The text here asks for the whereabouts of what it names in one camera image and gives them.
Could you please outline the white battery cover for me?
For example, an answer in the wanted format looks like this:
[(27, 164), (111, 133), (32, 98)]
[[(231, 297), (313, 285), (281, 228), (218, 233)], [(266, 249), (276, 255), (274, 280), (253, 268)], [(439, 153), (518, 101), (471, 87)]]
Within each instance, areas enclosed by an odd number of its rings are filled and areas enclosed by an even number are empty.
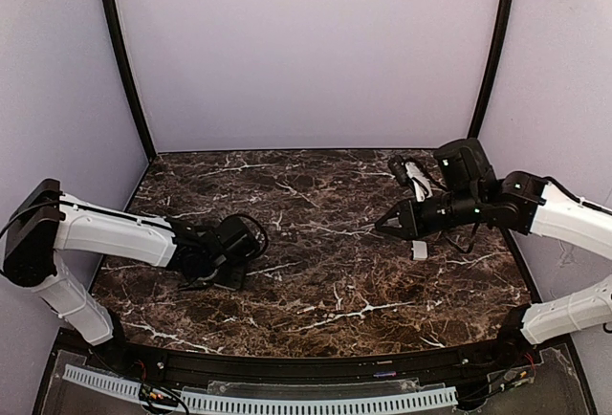
[(415, 261), (424, 261), (428, 259), (428, 248), (425, 241), (413, 241), (411, 243), (411, 255)]

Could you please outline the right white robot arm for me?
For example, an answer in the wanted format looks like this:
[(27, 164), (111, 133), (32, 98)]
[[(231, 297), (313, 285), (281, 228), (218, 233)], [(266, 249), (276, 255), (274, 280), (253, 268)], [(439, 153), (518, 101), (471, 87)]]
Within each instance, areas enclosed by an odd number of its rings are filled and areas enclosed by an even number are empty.
[[(442, 194), (427, 187), (419, 166), (400, 156), (388, 166), (414, 198), (394, 205), (377, 232), (414, 241), (444, 230), (485, 224), (564, 241), (602, 257), (611, 255), (611, 211), (571, 193), (552, 177), (514, 171), (495, 176), (476, 138), (448, 142), (434, 154), (444, 180)], [(548, 339), (611, 323), (611, 279), (545, 303), (512, 309), (498, 332), (501, 342), (535, 346)]]

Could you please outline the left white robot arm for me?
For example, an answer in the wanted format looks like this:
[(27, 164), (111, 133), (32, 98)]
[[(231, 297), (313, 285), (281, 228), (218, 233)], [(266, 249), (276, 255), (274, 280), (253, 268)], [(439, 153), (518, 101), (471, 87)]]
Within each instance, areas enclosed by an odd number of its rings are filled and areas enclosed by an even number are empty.
[(62, 260), (65, 251), (133, 259), (180, 273), (196, 283), (239, 289), (247, 265), (269, 246), (263, 226), (235, 213), (213, 226), (98, 207), (63, 192), (46, 179), (13, 213), (1, 274), (37, 294), (94, 347), (122, 340), (120, 321), (97, 303)]

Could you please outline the black front table rail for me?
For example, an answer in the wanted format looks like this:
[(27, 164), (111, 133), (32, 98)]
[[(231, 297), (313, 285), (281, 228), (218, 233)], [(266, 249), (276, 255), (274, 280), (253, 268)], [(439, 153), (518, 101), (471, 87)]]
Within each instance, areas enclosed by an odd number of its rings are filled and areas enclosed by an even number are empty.
[(200, 384), (213, 380), (255, 383), (345, 383), (416, 378), (420, 382), (472, 382), (506, 367), (487, 345), (357, 358), (248, 358), (184, 352), (135, 343), (104, 351), (105, 361), (154, 382)]

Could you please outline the left black frame post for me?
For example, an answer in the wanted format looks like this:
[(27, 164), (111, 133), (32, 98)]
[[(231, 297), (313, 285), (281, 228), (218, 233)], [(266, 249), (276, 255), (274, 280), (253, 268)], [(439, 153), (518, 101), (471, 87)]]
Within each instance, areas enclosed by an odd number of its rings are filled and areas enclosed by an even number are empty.
[(101, 0), (101, 3), (130, 115), (137, 130), (145, 158), (151, 163), (156, 159), (157, 151), (145, 119), (136, 81), (131, 68), (130, 58), (125, 46), (120, 24), (118, 3), (117, 0)]

